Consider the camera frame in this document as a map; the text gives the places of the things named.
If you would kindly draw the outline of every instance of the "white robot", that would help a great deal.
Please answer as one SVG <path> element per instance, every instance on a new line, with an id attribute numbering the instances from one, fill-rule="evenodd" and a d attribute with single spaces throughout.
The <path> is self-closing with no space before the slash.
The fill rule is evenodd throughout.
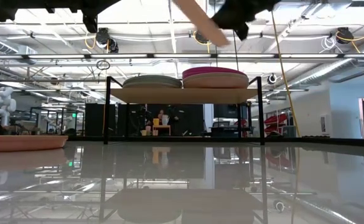
<path id="1" fill-rule="evenodd" d="M 0 88 L 0 104 L 2 107 L 0 109 L 1 125 L 2 127 L 9 126 L 10 113 L 16 110 L 16 101 L 11 98 L 13 93 L 13 88 L 11 87 L 1 87 Z"/>
<path id="2" fill-rule="evenodd" d="M 48 122 L 50 125 L 52 125 L 55 129 L 60 130 L 61 127 L 61 121 L 58 121 L 58 124 L 55 123 L 55 121 L 52 121 L 50 118 L 48 118 L 47 116 L 44 116 L 44 120 L 46 122 Z M 67 122 L 72 121 L 72 117 L 65 117 L 63 122 L 66 124 Z"/>

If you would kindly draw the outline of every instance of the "stacked plates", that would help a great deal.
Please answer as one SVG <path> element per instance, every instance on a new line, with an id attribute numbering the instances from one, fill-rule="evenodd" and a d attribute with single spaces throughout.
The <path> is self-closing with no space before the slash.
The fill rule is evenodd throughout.
<path id="1" fill-rule="evenodd" d="M 127 79 L 123 88 L 182 88 L 182 83 L 163 75 L 143 75 Z"/>
<path id="2" fill-rule="evenodd" d="M 184 88 L 248 88 L 249 85 L 244 73 L 229 68 L 190 68 L 182 75 Z"/>

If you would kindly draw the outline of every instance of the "shelf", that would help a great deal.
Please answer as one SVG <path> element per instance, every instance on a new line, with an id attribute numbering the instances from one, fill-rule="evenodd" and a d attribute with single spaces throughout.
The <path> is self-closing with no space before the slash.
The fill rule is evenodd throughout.
<path id="1" fill-rule="evenodd" d="M 112 89 L 111 94 L 125 103 L 186 104 L 244 103 L 257 95 L 257 89 L 208 89 L 208 88 L 124 88 Z"/>

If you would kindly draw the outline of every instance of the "reflective floor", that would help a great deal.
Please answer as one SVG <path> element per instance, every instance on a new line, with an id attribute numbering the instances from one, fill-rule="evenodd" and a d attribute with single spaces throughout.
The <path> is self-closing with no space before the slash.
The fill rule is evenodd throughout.
<path id="1" fill-rule="evenodd" d="M 0 223 L 287 224 L 293 210 L 297 224 L 364 223 L 364 147 L 68 142 L 0 153 Z"/>

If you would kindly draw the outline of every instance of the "yellow box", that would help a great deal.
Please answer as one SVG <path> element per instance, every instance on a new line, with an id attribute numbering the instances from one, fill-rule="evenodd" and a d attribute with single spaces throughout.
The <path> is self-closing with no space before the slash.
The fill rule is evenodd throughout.
<path id="1" fill-rule="evenodd" d="M 154 125 L 159 125 L 159 118 L 154 118 L 152 122 L 154 123 Z"/>

